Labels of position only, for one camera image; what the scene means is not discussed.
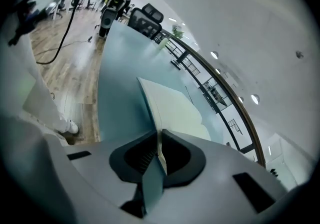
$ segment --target black cable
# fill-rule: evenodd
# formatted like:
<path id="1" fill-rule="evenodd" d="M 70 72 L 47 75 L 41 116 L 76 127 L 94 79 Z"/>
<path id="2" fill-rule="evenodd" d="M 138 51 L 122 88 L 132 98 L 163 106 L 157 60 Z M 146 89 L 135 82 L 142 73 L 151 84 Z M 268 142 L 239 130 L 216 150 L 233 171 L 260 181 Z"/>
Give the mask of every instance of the black cable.
<path id="1" fill-rule="evenodd" d="M 190 100 L 191 100 L 191 103 L 194 105 L 194 102 L 192 102 L 192 99 L 191 99 L 191 96 L 190 96 L 190 94 L 189 94 L 189 91 L 188 91 L 187 87 L 185 87 L 185 88 L 186 88 L 186 91 L 188 92 L 188 95 L 189 95 L 189 98 L 190 98 Z"/>
<path id="2" fill-rule="evenodd" d="M 71 18 L 70 18 L 68 27 L 67 27 L 64 35 L 63 35 L 63 38 L 62 38 L 62 40 L 61 40 L 61 42 L 60 42 L 60 46 L 59 46 L 57 52 L 55 53 L 54 58 L 53 58 L 51 61 L 49 61 L 49 62 L 36 62 L 37 64 L 42 64 L 42 65 L 44 65 L 44 64 L 50 64 L 50 63 L 52 63 L 52 62 L 56 59 L 56 57 L 58 56 L 58 54 L 59 54 L 59 52 L 60 52 L 60 49 L 61 49 L 61 47 L 62 47 L 62 44 L 64 43 L 64 40 L 65 40 L 65 38 L 66 38 L 66 36 L 67 36 L 67 34 L 68 34 L 68 32 L 69 32 L 69 29 L 70 29 L 70 26 L 71 26 L 73 17 L 74 17 L 74 15 L 75 15 L 75 12 L 76 12 L 76 9 L 77 9 L 77 6 L 78 6 L 79 1 L 80 1 L 80 0 L 76 0 L 76 2 L 75 2 L 75 5 L 74 5 L 74 8 L 73 8 L 73 11 L 72 11 L 72 14 L 71 14 Z"/>
<path id="3" fill-rule="evenodd" d="M 67 45 L 64 45 L 64 46 L 62 46 L 61 48 L 64 48 L 64 47 L 66 47 L 66 46 L 70 46 L 70 45 L 72 45 L 72 44 L 75 44 L 75 43 L 84 43 L 84 42 L 89 42 L 88 40 L 86 40 L 86 41 L 74 41 L 74 42 L 72 42 L 72 43 L 69 43 L 69 44 L 67 44 Z M 39 52 L 39 53 L 37 53 L 37 54 L 35 54 L 35 56 L 37 56 L 37 55 L 40 55 L 40 54 L 43 54 L 43 53 L 46 53 L 46 52 L 48 52 L 48 51 L 52 51 L 52 50 L 57 50 L 57 49 L 59 49 L 58 47 L 55 47 L 55 48 L 51 48 L 51 49 L 48 49 L 48 50 L 45 50 L 45 51 L 42 51 L 42 52 Z"/>

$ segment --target office chair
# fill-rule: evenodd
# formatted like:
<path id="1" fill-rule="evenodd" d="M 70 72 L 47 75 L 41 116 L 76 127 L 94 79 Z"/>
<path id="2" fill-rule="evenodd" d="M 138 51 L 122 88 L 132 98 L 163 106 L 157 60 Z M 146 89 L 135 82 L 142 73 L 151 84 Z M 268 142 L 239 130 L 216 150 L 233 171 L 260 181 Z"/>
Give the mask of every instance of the office chair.
<path id="1" fill-rule="evenodd" d="M 150 3 L 143 6 L 142 10 L 148 13 L 150 16 L 152 16 L 152 18 L 156 20 L 158 23 L 161 23 L 164 20 L 164 15 Z"/>
<path id="2" fill-rule="evenodd" d="M 133 9 L 128 26 L 142 33 L 144 36 L 154 39 L 155 36 L 162 30 L 160 22 L 163 20 L 163 15 L 152 6 L 151 7 L 155 9 L 156 12 L 151 12 L 149 7 L 145 11 L 144 7 L 142 9 Z"/>
<path id="3" fill-rule="evenodd" d="M 57 7 L 57 8 L 58 8 L 58 11 L 57 11 L 56 14 L 59 15 L 59 16 L 61 16 L 61 18 L 63 18 L 63 16 L 59 13 L 59 10 L 60 10 L 60 11 L 64 11 L 64 10 L 65 10 L 65 9 L 63 9 L 63 8 L 65 7 L 64 1 L 65 1 L 65 0 L 61 0 L 60 3 L 59 3 L 59 5 L 58 5 L 58 7 Z"/>
<path id="4" fill-rule="evenodd" d="M 76 1 L 77 0 L 72 0 L 71 1 L 71 8 L 69 8 L 69 10 L 73 10 L 74 8 L 76 8 L 76 11 L 78 10 L 81 10 L 82 9 L 82 5 L 83 5 L 83 2 L 85 1 L 85 0 L 80 0 L 79 1 L 79 3 L 78 3 L 78 5 L 77 5 L 77 7 L 76 7 Z"/>
<path id="5" fill-rule="evenodd" d="M 88 0 L 88 3 L 86 5 L 85 9 L 90 9 L 91 8 L 90 6 L 92 6 L 92 5 L 93 5 L 93 3 L 90 3 L 90 0 Z"/>

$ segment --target wooden floor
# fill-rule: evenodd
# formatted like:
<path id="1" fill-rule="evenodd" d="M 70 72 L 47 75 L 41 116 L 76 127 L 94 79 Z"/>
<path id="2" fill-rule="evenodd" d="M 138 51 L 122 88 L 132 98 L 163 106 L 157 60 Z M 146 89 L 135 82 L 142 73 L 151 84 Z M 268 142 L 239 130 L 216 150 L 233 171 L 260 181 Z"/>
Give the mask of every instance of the wooden floor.
<path id="1" fill-rule="evenodd" d="M 49 65 L 38 65 L 42 77 L 59 111 L 72 119 L 80 133 L 77 137 L 66 136 L 69 144 L 93 143 L 100 141 L 97 115 L 97 86 L 101 55 L 105 40 L 94 32 L 100 23 L 100 12 L 81 10 L 74 15 L 69 33 L 63 45 L 74 41 L 86 41 L 93 36 L 91 43 L 76 42 L 61 49 L 56 60 Z M 39 54 L 44 50 L 57 48 L 66 31 L 71 12 L 63 18 L 56 17 L 42 21 L 31 33 L 31 43 L 35 59 L 51 60 L 57 50 Z"/>

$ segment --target light blue desk surface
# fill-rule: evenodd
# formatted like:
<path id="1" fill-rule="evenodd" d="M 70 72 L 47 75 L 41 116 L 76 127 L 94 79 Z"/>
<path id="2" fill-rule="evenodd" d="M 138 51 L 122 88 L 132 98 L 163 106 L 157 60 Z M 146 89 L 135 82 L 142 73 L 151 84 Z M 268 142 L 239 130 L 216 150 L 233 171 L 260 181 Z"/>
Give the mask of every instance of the light blue desk surface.
<path id="1" fill-rule="evenodd" d="M 155 130 L 137 80 L 141 77 L 191 97 L 211 140 L 223 142 L 222 134 L 214 127 L 219 124 L 215 112 L 189 75 L 170 63 L 172 57 L 165 50 L 159 51 L 153 41 L 117 21 L 113 22 L 104 47 L 97 103 L 102 141 L 135 139 Z"/>

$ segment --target wooden handrail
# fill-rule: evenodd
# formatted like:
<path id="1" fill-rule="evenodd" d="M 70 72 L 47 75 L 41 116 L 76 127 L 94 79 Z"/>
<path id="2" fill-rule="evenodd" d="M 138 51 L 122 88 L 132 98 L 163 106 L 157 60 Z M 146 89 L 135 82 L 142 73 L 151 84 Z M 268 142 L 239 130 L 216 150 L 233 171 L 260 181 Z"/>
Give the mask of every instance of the wooden handrail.
<path id="1" fill-rule="evenodd" d="M 255 126 L 244 108 L 243 104 L 239 101 L 238 96 L 236 93 L 232 90 L 232 88 L 229 86 L 229 84 L 223 79 L 222 76 L 220 76 L 215 69 L 194 49 L 192 49 L 189 45 L 184 43 L 182 40 L 176 38 L 173 34 L 169 33 L 168 31 L 162 29 L 162 32 L 170 36 L 170 39 L 178 43 L 180 46 L 182 46 L 186 51 L 189 52 L 189 54 L 198 62 L 200 63 L 203 68 L 215 79 L 215 81 L 219 84 L 219 86 L 222 88 L 222 90 L 226 93 L 226 95 L 229 97 L 231 103 L 236 108 L 237 112 L 239 113 L 242 121 L 244 122 L 244 125 L 250 135 L 252 145 L 254 147 L 256 156 L 257 156 L 257 162 L 263 167 L 266 167 L 266 161 L 264 157 L 264 153 L 262 151 L 261 143 L 257 134 L 257 131 L 255 129 Z"/>

